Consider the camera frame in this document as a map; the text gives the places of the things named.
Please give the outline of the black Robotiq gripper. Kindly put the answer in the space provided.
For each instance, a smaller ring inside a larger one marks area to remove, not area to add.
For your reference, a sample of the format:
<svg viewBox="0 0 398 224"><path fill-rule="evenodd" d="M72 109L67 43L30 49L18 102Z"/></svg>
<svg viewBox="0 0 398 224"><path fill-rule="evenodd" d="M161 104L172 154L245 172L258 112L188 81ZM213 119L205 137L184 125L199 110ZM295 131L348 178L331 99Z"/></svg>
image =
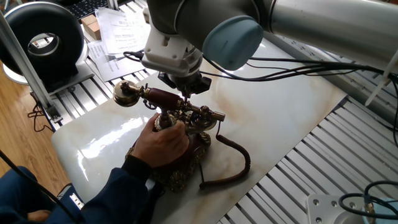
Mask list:
<svg viewBox="0 0 398 224"><path fill-rule="evenodd" d="M157 77L169 87L180 91L183 96L203 93L208 91L211 86L211 79L203 77L200 72L193 73L187 77L176 77L160 72Z"/></svg>

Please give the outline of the person's bare hand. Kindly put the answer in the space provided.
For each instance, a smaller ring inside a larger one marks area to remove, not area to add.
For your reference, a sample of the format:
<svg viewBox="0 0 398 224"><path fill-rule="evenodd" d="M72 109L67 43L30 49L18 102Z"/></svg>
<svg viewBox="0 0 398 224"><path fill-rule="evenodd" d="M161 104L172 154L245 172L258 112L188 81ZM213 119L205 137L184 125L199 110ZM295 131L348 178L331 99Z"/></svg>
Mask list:
<svg viewBox="0 0 398 224"><path fill-rule="evenodd" d="M159 114L155 113L148 120L131 154L152 168L170 164L182 156L189 146L185 125L181 121L174 126L155 132L154 125L158 117Z"/></svg>

